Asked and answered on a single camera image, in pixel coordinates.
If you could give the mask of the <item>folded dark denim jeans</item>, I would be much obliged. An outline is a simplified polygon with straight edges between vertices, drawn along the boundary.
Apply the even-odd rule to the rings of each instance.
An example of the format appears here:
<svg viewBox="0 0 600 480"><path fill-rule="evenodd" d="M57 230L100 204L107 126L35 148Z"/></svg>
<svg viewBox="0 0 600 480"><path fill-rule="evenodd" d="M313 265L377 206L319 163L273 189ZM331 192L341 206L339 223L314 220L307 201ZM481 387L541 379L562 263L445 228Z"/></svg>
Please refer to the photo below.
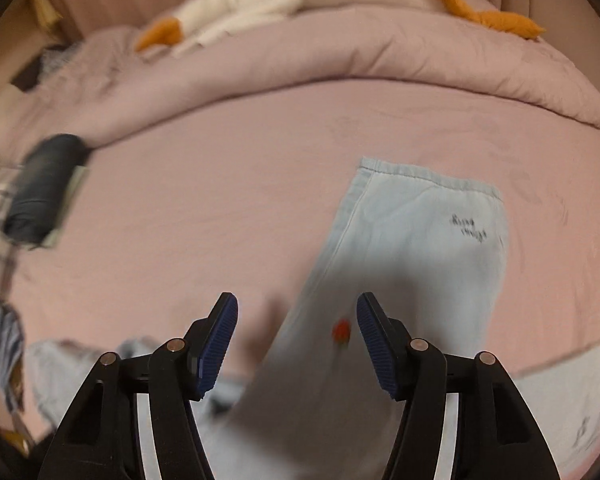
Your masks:
<svg viewBox="0 0 600 480"><path fill-rule="evenodd" d="M59 133L41 141L24 159L3 231L19 245L40 246L58 225L76 168L91 150L74 134Z"/></svg>

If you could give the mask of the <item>blue striped cloth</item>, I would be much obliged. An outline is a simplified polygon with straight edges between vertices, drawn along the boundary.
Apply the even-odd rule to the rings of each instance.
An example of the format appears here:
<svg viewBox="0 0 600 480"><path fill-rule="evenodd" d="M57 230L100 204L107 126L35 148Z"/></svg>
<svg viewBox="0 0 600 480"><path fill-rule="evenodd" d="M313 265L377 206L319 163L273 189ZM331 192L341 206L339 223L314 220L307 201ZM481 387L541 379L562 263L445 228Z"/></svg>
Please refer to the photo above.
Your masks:
<svg viewBox="0 0 600 480"><path fill-rule="evenodd" d="M19 316L11 306L0 302L0 393L9 414L21 408L22 387L16 369L21 364L23 348Z"/></svg>

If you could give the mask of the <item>mauve quilted duvet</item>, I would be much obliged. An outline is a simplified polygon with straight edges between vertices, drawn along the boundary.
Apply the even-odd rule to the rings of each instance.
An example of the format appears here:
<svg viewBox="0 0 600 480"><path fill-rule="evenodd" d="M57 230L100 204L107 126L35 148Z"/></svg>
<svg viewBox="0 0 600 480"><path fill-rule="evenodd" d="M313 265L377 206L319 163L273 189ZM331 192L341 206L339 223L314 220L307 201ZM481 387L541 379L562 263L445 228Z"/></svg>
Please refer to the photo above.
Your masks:
<svg viewBox="0 0 600 480"><path fill-rule="evenodd" d="M30 92L0 91L0 162L72 133L102 146L215 102L329 79L434 84L544 108L600 129L600 92L543 41L385 6L309 11L182 56L139 56L138 31L86 38Z"/></svg>

